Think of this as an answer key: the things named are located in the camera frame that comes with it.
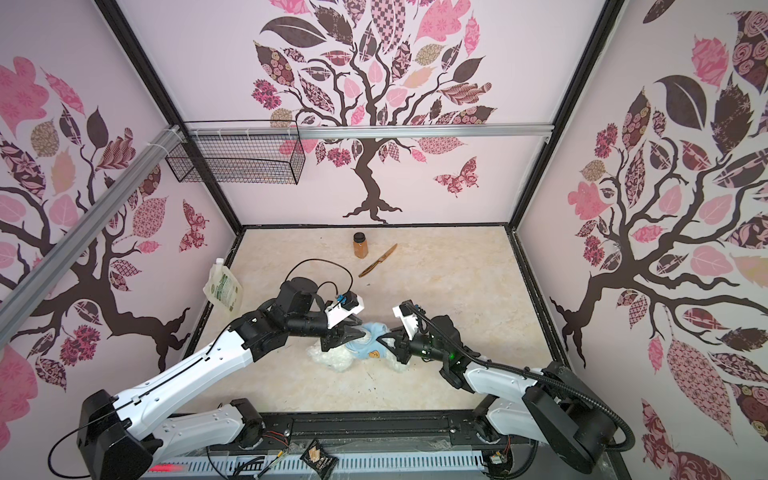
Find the light blue bear hoodie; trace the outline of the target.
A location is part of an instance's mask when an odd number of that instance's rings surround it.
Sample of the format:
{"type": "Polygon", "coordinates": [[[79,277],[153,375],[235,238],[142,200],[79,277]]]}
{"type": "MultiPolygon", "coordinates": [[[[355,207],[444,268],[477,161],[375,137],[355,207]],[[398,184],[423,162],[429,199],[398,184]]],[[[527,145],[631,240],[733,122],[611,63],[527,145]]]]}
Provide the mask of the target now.
{"type": "Polygon", "coordinates": [[[359,325],[363,336],[344,345],[344,347],[359,360],[388,359],[389,350],[378,339],[389,332],[383,323],[364,323],[359,325]]]}

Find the white teddy bear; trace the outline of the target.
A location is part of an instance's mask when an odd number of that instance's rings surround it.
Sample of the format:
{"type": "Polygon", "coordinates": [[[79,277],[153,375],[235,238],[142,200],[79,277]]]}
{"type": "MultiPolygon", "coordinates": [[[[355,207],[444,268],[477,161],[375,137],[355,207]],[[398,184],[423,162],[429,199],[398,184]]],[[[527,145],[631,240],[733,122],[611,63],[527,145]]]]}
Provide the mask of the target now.
{"type": "Polygon", "coordinates": [[[344,347],[344,345],[338,348],[334,348],[329,352],[322,352],[320,342],[317,341],[315,344],[306,349],[306,353],[313,362],[324,365],[338,373],[350,369],[352,365],[357,361],[375,361],[386,365],[388,368],[396,372],[404,372],[407,370],[407,366],[398,363],[392,354],[388,359],[359,360],[354,358],[352,354],[344,347]]]}

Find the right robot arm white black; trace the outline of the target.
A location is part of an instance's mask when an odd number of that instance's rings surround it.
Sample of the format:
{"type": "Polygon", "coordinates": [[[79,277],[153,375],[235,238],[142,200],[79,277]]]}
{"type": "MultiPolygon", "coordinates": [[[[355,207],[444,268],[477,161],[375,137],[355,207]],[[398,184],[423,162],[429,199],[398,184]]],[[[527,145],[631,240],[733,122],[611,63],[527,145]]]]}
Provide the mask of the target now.
{"type": "Polygon", "coordinates": [[[589,474],[619,429],[602,402],[561,364],[530,370],[494,362],[466,346],[448,316],[411,314],[377,342],[401,364],[418,357],[440,365],[452,387],[483,397],[473,429],[488,444],[515,437],[546,444],[572,469],[589,474]]]}

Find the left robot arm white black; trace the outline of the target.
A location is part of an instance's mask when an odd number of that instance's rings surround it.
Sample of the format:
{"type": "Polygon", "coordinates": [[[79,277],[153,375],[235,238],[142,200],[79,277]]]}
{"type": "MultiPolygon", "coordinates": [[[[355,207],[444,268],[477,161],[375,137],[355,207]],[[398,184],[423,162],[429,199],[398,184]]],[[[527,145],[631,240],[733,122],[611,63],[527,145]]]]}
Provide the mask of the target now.
{"type": "Polygon", "coordinates": [[[234,372],[283,347],[291,336],[313,337],[328,351],[358,339],[364,300],[352,291],[325,302],[303,277],[232,320],[210,344],[169,370],[116,395],[99,390],[82,404],[77,447],[93,479],[138,479],[151,467],[212,445],[250,449],[265,423],[249,400],[179,415],[178,409],[234,372]]]}

